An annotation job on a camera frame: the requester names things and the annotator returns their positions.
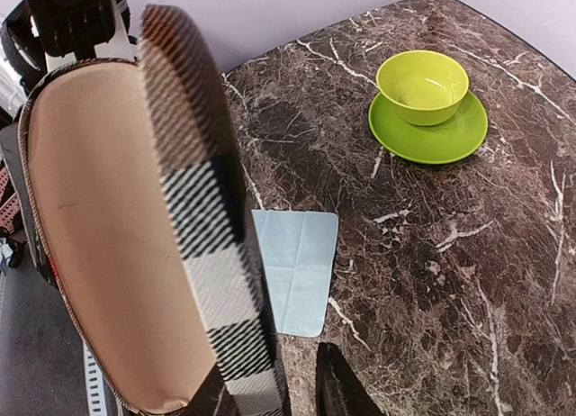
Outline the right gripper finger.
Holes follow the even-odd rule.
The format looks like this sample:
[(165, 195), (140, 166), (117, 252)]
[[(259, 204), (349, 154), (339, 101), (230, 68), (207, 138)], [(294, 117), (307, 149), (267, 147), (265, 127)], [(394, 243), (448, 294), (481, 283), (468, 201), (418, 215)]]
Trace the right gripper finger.
[(316, 413), (320, 416), (382, 416), (336, 344), (320, 342), (316, 356)]

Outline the plaid sunglasses case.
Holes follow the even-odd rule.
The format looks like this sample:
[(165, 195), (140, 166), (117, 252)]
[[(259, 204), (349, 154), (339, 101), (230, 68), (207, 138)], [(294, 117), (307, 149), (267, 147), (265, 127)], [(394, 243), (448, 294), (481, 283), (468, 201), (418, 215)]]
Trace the plaid sunglasses case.
[(41, 250), (122, 406), (289, 414), (235, 130), (192, 18), (148, 5), (137, 61), (50, 72), (18, 141)]

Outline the light blue cleaning cloth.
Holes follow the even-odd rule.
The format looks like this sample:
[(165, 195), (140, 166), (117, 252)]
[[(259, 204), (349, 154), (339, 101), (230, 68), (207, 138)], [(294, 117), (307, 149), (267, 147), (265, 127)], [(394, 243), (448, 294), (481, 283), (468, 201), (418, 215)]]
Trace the light blue cleaning cloth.
[(334, 213), (254, 210), (276, 330), (315, 338), (323, 330), (338, 243)]

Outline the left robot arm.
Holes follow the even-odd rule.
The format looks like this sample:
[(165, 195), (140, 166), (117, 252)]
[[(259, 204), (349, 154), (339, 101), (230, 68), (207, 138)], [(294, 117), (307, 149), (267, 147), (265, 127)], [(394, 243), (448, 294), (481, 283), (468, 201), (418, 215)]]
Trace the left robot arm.
[(50, 59), (133, 57), (127, 0), (22, 0), (1, 22), (1, 46), (28, 94), (53, 68)]

